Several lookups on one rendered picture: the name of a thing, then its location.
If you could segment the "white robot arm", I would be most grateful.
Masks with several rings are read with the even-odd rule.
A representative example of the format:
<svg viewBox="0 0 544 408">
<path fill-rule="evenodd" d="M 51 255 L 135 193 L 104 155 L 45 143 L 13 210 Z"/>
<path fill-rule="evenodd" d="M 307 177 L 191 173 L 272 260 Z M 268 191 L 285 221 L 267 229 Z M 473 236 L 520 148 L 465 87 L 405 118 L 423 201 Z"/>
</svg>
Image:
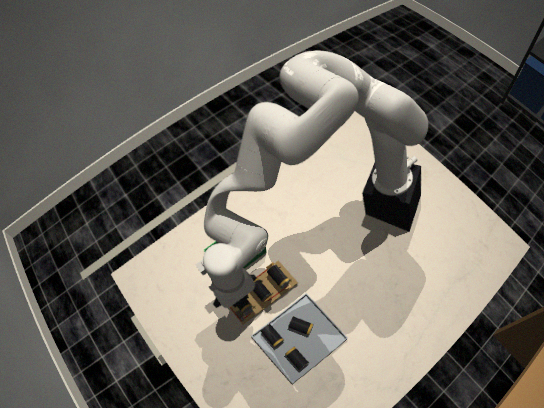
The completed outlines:
<svg viewBox="0 0 544 408">
<path fill-rule="evenodd" d="M 306 161 L 354 111 L 365 118 L 371 134 L 374 187 L 395 196 L 406 192 L 413 181 L 410 168 L 418 160 L 413 156 L 407 161 L 406 146 L 423 141 L 428 119 L 407 94 L 326 51 L 308 51 L 291 58 L 280 71 L 280 83 L 293 100 L 309 110 L 298 117 L 269 102 L 250 110 L 235 171 L 216 186 L 206 206 L 205 233 L 219 244 L 209 247 L 195 265 L 211 278 L 211 291 L 238 291 L 245 280 L 241 269 L 268 242 L 263 227 L 226 208 L 230 192 L 271 189 L 281 162 L 298 165 Z"/>
</svg>

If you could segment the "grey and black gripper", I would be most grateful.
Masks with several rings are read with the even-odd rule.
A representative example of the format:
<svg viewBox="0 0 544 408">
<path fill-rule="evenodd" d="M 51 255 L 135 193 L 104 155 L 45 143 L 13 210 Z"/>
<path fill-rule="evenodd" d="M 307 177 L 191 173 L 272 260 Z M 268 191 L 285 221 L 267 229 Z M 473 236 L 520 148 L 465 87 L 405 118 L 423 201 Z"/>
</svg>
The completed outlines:
<svg viewBox="0 0 544 408">
<path fill-rule="evenodd" d="M 249 274 L 244 268 L 242 268 L 243 271 L 244 271 L 244 275 L 245 275 L 245 280 L 242 285 L 242 289 L 239 291 L 236 291 L 234 293 L 223 293 L 221 291 L 218 291 L 218 290 L 213 290 L 213 293 L 216 297 L 213 305 L 215 306 L 215 308 L 219 307 L 219 306 L 223 306 L 224 308 L 229 308 L 231 307 L 232 305 L 234 307 L 236 307 L 236 302 L 238 302 L 239 300 L 241 300 L 243 297 L 246 297 L 247 299 L 249 298 L 248 297 L 248 294 L 255 288 L 255 283 L 254 281 L 257 279 L 257 277 L 254 275 L 254 274 Z M 220 302 L 220 303 L 219 303 Z"/>
</svg>

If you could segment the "green open-top box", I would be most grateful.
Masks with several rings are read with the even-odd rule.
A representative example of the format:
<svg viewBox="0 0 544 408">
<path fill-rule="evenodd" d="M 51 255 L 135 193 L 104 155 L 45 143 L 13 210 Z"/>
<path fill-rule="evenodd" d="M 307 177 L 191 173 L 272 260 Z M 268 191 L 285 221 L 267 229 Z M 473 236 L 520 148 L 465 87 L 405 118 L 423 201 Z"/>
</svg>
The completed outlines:
<svg viewBox="0 0 544 408">
<path fill-rule="evenodd" d="M 217 244 L 218 242 L 214 242 L 212 243 L 210 246 L 214 245 L 214 244 Z M 210 247 L 208 246 L 207 248 L 204 249 L 204 252 Z M 249 265 L 251 265 L 253 262 L 255 262 L 257 259 L 259 259 L 261 256 L 263 256 L 265 253 L 267 253 L 267 250 L 266 250 L 266 247 L 264 248 L 264 250 L 258 254 L 257 256 L 255 256 L 250 262 L 248 262 L 243 268 L 247 268 Z"/>
</svg>

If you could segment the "tan battery board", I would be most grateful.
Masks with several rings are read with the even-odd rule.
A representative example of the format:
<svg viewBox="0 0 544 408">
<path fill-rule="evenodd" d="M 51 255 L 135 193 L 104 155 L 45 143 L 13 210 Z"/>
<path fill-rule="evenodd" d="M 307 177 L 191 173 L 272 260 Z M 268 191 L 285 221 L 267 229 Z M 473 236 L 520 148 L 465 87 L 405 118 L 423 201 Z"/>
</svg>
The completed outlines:
<svg viewBox="0 0 544 408">
<path fill-rule="evenodd" d="M 280 270 L 286 275 L 286 277 L 289 280 L 282 285 L 282 288 L 280 288 L 277 283 L 269 276 L 267 273 L 268 269 L 276 264 Z M 286 268 L 277 261 L 276 263 L 271 263 L 266 267 L 267 269 L 259 274 L 257 278 L 264 284 L 264 286 L 270 291 L 272 296 L 270 295 L 267 297 L 265 302 L 262 302 L 259 297 L 252 291 L 248 294 L 249 298 L 247 299 L 253 307 L 249 309 L 247 312 L 242 313 L 238 307 L 231 306 L 231 311 L 235 314 L 235 316 L 239 319 L 239 321 L 242 324 L 245 324 L 250 319 L 252 319 L 254 316 L 256 316 L 258 313 L 260 313 L 262 310 L 267 308 L 269 305 L 271 305 L 273 302 L 275 302 L 277 299 L 279 299 L 282 295 L 284 295 L 286 292 L 288 292 L 290 289 L 292 289 L 294 286 L 298 284 L 298 282 L 293 278 L 293 276 L 286 270 Z M 240 319 L 241 318 L 241 319 Z"/>
</svg>

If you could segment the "black battery with gold end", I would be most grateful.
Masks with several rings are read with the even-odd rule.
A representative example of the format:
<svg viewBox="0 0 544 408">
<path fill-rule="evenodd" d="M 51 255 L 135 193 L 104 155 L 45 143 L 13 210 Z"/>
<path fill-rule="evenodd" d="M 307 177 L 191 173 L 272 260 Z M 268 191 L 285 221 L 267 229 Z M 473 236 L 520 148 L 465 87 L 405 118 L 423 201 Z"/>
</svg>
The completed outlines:
<svg viewBox="0 0 544 408">
<path fill-rule="evenodd" d="M 309 363 L 295 347 L 287 351 L 285 355 L 297 367 L 299 371 Z"/>
<path fill-rule="evenodd" d="M 267 338 L 274 348 L 279 346 L 284 341 L 284 339 L 278 334 L 271 324 L 263 327 L 261 329 L 261 333 Z"/>
<path fill-rule="evenodd" d="M 273 265 L 272 267 L 270 267 L 267 273 L 271 276 L 271 278 L 277 283 L 277 285 L 280 288 L 282 288 L 282 285 L 289 280 L 286 277 L 286 275 L 279 269 L 277 265 Z"/>
<path fill-rule="evenodd" d="M 253 307 L 246 297 L 243 297 L 241 300 L 236 302 L 236 305 L 242 311 L 242 313 L 247 312 Z"/>
<path fill-rule="evenodd" d="M 313 325 L 314 324 L 293 316 L 288 327 L 296 331 L 299 331 L 301 333 L 309 335 Z"/>
<path fill-rule="evenodd" d="M 253 289 L 253 291 L 260 298 L 262 302 L 264 302 L 263 300 L 265 300 L 267 297 L 272 295 L 270 291 L 264 286 L 264 284 L 259 280 L 259 278 L 257 278 L 254 281 L 254 283 L 255 283 L 255 288 Z"/>
</svg>

